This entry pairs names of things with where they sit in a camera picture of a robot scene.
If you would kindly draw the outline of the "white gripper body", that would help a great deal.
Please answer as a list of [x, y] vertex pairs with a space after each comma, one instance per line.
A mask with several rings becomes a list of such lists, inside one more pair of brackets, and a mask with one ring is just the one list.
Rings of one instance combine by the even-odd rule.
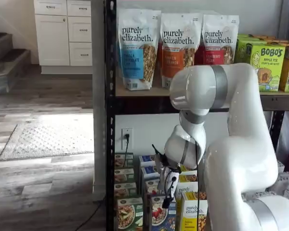
[[163, 191], [166, 196], [173, 199], [180, 173], [181, 168], [179, 166], [177, 166], [177, 168], [171, 168], [169, 166], [161, 165], [159, 167], [160, 180], [158, 189]]

